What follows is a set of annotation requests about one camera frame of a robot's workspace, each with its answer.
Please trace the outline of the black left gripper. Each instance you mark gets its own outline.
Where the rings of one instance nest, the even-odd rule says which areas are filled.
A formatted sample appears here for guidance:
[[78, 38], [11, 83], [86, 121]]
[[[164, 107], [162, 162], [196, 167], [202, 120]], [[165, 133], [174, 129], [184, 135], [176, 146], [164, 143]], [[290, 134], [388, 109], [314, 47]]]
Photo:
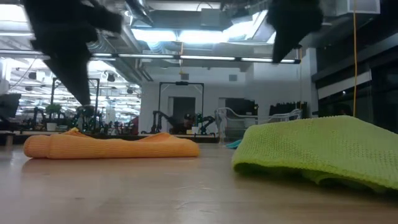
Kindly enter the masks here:
[[97, 31], [121, 33], [123, 17], [98, 1], [24, 0], [25, 13], [35, 39], [32, 46], [50, 56], [44, 63], [81, 105], [90, 104], [87, 44], [98, 40]]

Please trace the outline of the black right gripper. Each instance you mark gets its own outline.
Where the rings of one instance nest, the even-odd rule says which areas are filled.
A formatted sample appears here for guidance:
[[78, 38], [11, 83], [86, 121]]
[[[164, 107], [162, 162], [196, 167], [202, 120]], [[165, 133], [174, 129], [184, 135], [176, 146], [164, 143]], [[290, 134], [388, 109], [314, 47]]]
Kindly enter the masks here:
[[267, 23], [276, 30], [272, 63], [281, 63], [307, 33], [320, 30], [323, 11], [319, 0], [274, 0], [269, 4]]

